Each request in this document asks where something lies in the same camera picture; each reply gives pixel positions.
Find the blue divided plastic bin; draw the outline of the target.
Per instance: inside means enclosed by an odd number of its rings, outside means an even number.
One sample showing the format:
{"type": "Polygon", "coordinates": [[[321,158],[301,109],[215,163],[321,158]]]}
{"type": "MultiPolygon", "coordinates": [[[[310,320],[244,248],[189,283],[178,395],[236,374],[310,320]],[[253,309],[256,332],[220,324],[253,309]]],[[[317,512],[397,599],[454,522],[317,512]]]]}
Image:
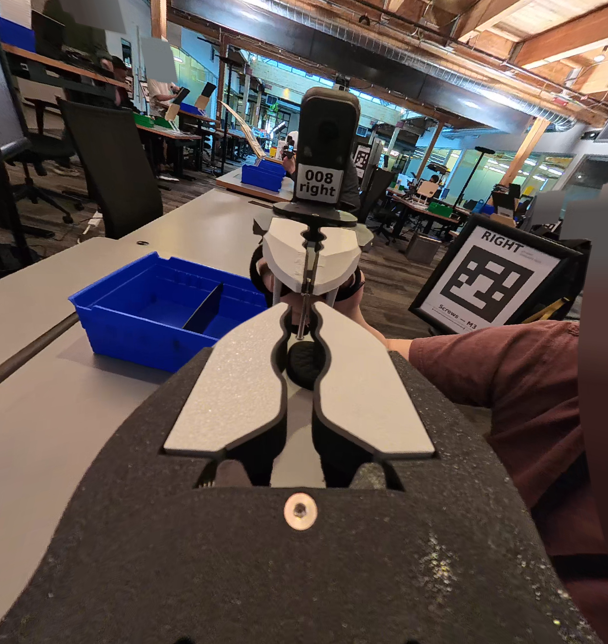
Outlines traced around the blue divided plastic bin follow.
{"type": "Polygon", "coordinates": [[[94,353],[170,373],[267,309],[250,278],[147,254],[69,297],[94,353]],[[182,329],[223,283],[213,337],[182,329]]]}

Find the blue labelled storage bin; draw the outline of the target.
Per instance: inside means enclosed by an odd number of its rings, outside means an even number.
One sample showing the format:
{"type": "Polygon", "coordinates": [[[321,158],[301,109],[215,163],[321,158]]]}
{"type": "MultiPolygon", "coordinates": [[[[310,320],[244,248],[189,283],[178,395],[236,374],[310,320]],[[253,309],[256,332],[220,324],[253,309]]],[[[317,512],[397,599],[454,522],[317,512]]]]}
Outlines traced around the blue labelled storage bin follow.
{"type": "Polygon", "coordinates": [[[278,193],[286,177],[282,163],[263,158],[257,164],[244,164],[241,167],[241,182],[257,188],[278,193]]]}

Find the black high-back chair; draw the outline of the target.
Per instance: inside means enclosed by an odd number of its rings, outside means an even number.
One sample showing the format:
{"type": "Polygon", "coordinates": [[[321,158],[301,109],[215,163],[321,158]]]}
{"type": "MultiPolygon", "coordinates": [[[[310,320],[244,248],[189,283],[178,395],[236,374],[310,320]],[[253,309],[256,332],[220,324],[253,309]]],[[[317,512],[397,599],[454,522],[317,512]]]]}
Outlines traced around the black high-back chair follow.
{"type": "Polygon", "coordinates": [[[57,102],[102,213],[106,237],[121,239],[163,216],[160,188],[133,114],[62,99],[57,102]]]}

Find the black round textured pad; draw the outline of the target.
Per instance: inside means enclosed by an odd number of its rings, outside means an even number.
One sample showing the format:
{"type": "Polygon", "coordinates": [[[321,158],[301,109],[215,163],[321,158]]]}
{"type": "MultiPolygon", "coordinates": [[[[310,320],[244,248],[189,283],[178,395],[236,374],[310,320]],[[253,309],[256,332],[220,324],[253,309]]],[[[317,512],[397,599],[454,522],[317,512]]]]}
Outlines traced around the black round textured pad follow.
{"type": "Polygon", "coordinates": [[[297,341],[286,355],[286,373],[300,388],[313,391],[325,364],[324,350],[312,341],[297,341]]]}

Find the person in maroon shirt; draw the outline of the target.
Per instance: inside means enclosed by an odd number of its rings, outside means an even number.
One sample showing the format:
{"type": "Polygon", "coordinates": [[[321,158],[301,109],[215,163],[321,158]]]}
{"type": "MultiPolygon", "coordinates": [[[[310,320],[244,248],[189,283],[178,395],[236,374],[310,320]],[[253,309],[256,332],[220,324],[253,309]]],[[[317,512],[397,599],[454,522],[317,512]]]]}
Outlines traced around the person in maroon shirt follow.
{"type": "Polygon", "coordinates": [[[487,438],[573,602],[608,643],[608,548],[578,395],[579,323],[535,321],[414,339],[409,362],[459,405],[491,411],[487,438]]]}

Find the black easel stand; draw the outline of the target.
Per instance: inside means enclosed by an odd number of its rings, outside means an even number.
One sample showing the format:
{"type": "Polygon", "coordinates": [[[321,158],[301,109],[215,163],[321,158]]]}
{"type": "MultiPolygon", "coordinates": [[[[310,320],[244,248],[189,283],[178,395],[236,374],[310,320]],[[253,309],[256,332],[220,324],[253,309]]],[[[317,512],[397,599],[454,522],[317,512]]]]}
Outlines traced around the black easel stand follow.
{"type": "Polygon", "coordinates": [[[26,234],[48,233],[23,226],[17,203],[27,196],[29,186],[12,186],[6,170],[7,161],[19,159],[28,151],[29,131],[0,39],[0,228],[9,230],[13,237],[12,244],[0,244],[0,279],[40,262],[42,257],[29,246],[26,234]]]}

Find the wood-edged grey desk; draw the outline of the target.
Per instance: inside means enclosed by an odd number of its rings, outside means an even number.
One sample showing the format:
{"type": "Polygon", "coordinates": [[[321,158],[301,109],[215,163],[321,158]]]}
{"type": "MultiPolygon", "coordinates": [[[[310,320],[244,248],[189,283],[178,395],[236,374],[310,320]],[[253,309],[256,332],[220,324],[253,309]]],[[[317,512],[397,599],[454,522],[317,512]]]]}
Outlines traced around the wood-edged grey desk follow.
{"type": "Polygon", "coordinates": [[[224,174],[216,179],[216,185],[228,191],[263,200],[269,203],[290,202],[293,197],[294,183],[291,178],[284,177],[281,188],[278,192],[262,187],[256,187],[241,181],[242,168],[224,174]]]}

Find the long wooden wall desk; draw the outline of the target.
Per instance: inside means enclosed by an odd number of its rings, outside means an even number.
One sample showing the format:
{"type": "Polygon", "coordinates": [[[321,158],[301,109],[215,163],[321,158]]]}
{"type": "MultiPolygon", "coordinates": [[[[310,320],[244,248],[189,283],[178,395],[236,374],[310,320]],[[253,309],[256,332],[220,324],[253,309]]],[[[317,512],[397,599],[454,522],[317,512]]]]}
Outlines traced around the long wooden wall desk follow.
{"type": "Polygon", "coordinates": [[[51,68],[51,69],[55,68],[55,69],[64,70],[68,73],[85,76],[102,83],[107,83],[110,85],[121,87],[125,90],[129,88],[127,83],[122,83],[114,78],[104,75],[101,72],[93,71],[92,69],[85,69],[82,67],[65,63],[61,60],[51,59],[46,56],[39,55],[38,53],[35,53],[35,52],[23,50],[22,48],[19,48],[17,46],[14,46],[8,43],[2,43],[1,46],[4,52],[6,53],[10,53],[23,60],[30,60],[33,62],[37,62],[39,64],[42,64],[46,68],[51,68]]]}

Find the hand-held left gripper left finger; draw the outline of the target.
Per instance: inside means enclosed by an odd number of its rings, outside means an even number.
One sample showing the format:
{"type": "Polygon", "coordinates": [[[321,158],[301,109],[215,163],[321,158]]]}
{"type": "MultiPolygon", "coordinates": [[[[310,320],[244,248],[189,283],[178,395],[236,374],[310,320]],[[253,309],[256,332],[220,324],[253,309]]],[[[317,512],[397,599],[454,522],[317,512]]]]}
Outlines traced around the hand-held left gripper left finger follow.
{"type": "Polygon", "coordinates": [[[275,459],[286,443],[283,372],[290,307],[279,303],[212,348],[163,449],[210,459],[275,459]]]}

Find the black framed marker sign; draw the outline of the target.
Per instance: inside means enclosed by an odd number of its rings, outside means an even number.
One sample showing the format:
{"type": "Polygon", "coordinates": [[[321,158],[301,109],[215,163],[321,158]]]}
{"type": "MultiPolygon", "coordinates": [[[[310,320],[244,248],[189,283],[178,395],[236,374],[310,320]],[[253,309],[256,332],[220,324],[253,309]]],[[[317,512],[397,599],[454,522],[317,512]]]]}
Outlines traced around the black framed marker sign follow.
{"type": "Polygon", "coordinates": [[[409,311],[443,335],[560,320],[583,289],[589,249],[473,214],[409,311]]]}

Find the person's right hand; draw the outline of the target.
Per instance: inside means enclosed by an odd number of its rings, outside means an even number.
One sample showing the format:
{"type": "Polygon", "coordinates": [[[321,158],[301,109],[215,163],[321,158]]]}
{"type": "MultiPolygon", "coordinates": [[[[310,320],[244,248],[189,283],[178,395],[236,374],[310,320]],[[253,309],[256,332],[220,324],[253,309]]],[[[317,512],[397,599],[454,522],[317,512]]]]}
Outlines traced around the person's right hand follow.
{"type": "MultiPolygon", "coordinates": [[[[274,275],[264,259],[259,259],[255,264],[255,268],[263,282],[265,290],[267,290],[268,303],[271,304],[273,300],[274,275]]],[[[370,326],[362,314],[361,302],[364,294],[364,283],[364,274],[360,267],[356,267],[355,272],[339,287],[333,308],[365,328],[386,348],[389,348],[388,340],[377,329],[370,326]]],[[[292,309],[291,320],[297,328],[302,312],[303,297],[296,292],[286,292],[283,290],[281,302],[286,303],[292,309]]]]}

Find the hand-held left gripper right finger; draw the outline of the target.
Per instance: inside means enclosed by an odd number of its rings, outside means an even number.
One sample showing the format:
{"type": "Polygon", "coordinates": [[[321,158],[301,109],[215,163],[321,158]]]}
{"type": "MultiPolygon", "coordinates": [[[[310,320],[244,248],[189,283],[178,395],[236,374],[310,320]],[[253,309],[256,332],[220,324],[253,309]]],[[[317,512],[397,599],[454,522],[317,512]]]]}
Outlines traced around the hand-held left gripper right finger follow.
{"type": "Polygon", "coordinates": [[[428,459],[435,447],[385,346],[325,303],[312,337],[324,353],[314,385],[314,427],[376,461],[428,459]]]}

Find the long metal bolt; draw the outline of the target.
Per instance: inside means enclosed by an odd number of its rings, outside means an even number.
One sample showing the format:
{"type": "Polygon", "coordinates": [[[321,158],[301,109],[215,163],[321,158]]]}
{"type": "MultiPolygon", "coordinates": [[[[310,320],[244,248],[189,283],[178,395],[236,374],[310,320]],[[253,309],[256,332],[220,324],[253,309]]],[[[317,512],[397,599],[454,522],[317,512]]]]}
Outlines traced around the long metal bolt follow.
{"type": "Polygon", "coordinates": [[[297,340],[302,341],[305,336],[305,330],[308,324],[310,313],[311,298],[314,291],[314,280],[316,273],[316,242],[309,241],[306,245],[305,270],[303,272],[302,287],[300,294],[302,296],[302,305],[300,310],[299,323],[297,328],[297,340]]]}

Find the white power strip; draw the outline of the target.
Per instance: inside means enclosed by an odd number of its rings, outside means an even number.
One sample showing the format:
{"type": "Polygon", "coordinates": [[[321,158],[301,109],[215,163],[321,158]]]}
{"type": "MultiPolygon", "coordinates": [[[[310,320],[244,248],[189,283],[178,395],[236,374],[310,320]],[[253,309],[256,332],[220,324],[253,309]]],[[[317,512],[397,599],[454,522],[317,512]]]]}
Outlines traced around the white power strip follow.
{"type": "Polygon", "coordinates": [[[97,209],[86,223],[86,227],[76,240],[78,244],[105,235],[104,218],[100,210],[97,209]]]}

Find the curved wooden document board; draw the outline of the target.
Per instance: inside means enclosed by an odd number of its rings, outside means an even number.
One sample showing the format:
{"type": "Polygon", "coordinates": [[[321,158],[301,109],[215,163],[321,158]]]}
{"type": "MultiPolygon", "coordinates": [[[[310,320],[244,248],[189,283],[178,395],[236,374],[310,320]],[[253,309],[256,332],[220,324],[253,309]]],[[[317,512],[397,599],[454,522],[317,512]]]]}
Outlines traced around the curved wooden document board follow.
{"type": "Polygon", "coordinates": [[[263,147],[260,145],[259,141],[257,140],[255,134],[253,133],[252,128],[248,126],[248,124],[244,121],[243,117],[241,117],[227,103],[223,101],[218,101],[218,102],[221,105],[221,107],[225,110],[226,116],[230,115],[237,121],[237,124],[241,128],[241,132],[243,133],[246,142],[251,147],[252,152],[256,156],[256,158],[258,160],[263,160],[264,158],[267,158],[267,155],[263,147]]]}

